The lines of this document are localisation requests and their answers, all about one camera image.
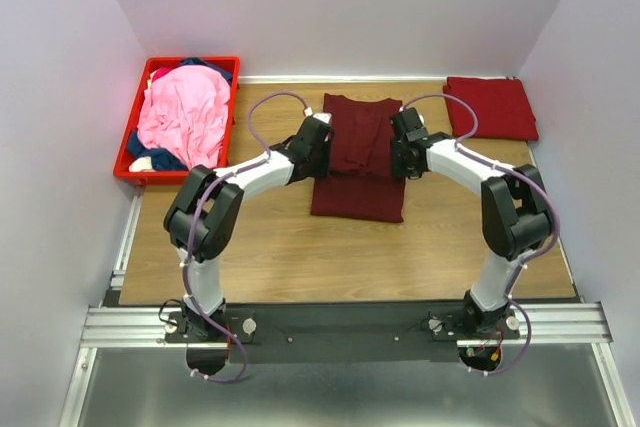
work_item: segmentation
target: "red folded cloth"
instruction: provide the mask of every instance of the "red folded cloth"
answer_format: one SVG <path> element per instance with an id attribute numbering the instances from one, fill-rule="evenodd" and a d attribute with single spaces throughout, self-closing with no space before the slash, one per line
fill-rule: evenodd
<path id="1" fill-rule="evenodd" d="M 316 179 L 312 215 L 402 222 L 404 179 L 391 177 L 389 117 L 399 100 L 358 102 L 343 95 L 324 96 L 335 135 L 329 176 Z"/>
<path id="2" fill-rule="evenodd" d="M 449 77 L 442 91 L 464 100 L 476 112 L 474 137 L 538 140 L 536 118 L 519 80 Z M 450 99 L 445 102 L 454 137 L 468 133 L 473 119 L 467 109 Z"/>

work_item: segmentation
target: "wooden tabletop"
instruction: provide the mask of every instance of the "wooden tabletop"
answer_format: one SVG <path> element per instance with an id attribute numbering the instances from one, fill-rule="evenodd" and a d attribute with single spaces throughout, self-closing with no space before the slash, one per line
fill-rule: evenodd
<path id="1" fill-rule="evenodd" d="M 230 163 L 260 154 L 247 130 L 247 112 L 272 92 L 295 91 L 320 111 L 325 92 L 363 101 L 407 101 L 441 89 L 440 82 L 243 85 Z M 417 108 L 430 132 L 451 133 L 442 100 L 424 100 Z M 286 97 L 267 102 L 254 115 L 254 125 L 269 143 L 295 133 L 301 120 L 300 104 Z M 465 145 L 514 165 L 531 162 L 525 142 L 471 139 Z M 429 173 L 407 181 L 403 224 L 311 216 L 312 187 L 309 179 L 243 204 L 222 254 L 221 283 L 228 301 L 461 299 L 480 274 L 488 249 L 480 200 L 451 180 Z M 178 257 L 162 228 L 177 190 L 145 190 L 120 297 L 123 305 L 159 304 L 183 293 Z M 531 263 L 515 294 L 574 296 L 558 247 Z"/>

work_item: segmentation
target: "navy blue cloth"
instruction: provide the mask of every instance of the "navy blue cloth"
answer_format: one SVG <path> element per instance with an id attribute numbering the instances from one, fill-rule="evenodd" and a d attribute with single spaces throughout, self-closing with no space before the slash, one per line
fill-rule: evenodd
<path id="1" fill-rule="evenodd" d="M 182 65 L 204 65 L 205 67 L 212 68 L 216 72 L 220 72 L 222 74 L 222 77 L 224 77 L 224 80 L 229 82 L 229 85 L 231 85 L 231 82 L 233 82 L 233 74 L 230 74 L 229 72 L 227 72 L 224 69 L 221 69 L 217 65 L 210 64 L 209 62 L 204 61 L 198 57 L 189 57 L 187 59 L 184 59 L 182 62 L 180 62 L 180 65 L 181 66 Z"/>
<path id="2" fill-rule="evenodd" d="M 134 130 L 127 141 L 127 150 L 136 158 L 151 157 L 151 166 L 153 170 L 189 170 L 178 158 L 167 149 L 147 149 L 140 139 L 138 139 L 138 131 Z"/>

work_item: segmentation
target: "white wall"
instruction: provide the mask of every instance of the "white wall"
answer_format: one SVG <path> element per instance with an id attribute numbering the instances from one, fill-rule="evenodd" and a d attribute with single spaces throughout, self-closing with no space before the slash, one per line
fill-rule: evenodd
<path id="1" fill-rule="evenodd" d="M 578 290 L 603 302 L 640 419 L 640 0 L 562 0 L 521 75 Z"/>
<path id="2" fill-rule="evenodd" d="M 513 75 L 559 0 L 118 1 L 148 54 L 245 75 Z"/>
<path id="3" fill-rule="evenodd" d="M 0 12 L 0 425 L 57 425 L 131 195 L 111 168 L 144 56 L 116 0 Z"/>

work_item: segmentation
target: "red basket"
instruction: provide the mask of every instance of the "red basket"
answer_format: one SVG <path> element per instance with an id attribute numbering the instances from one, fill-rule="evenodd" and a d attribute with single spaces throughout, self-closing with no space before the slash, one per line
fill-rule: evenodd
<path id="1" fill-rule="evenodd" d="M 233 82 L 231 84 L 231 97 L 229 98 L 229 116 L 227 119 L 227 128 L 225 129 L 224 140 L 222 143 L 222 151 L 220 152 L 220 161 L 218 167 L 226 167 L 229 159 L 229 144 L 231 142 L 231 126 L 233 124 L 233 111 L 236 104 L 236 91 L 238 90 L 238 73 L 240 72 L 240 59 L 237 57 L 200 57 L 202 60 L 217 65 L 218 67 L 233 74 Z M 147 88 L 147 80 L 152 72 L 160 67 L 175 68 L 180 65 L 184 57 L 153 57 L 147 60 L 138 86 L 136 98 L 133 101 L 129 121 L 124 130 L 120 151 L 116 158 L 116 164 L 113 167 L 113 175 L 119 179 L 126 180 L 133 185 L 167 185 L 182 184 L 187 177 L 187 171 L 164 171 L 164 172 L 129 172 L 129 166 L 135 160 L 133 155 L 127 152 L 127 141 L 131 132 L 138 126 L 138 118 L 140 117 L 140 109 L 144 101 L 144 91 Z"/>

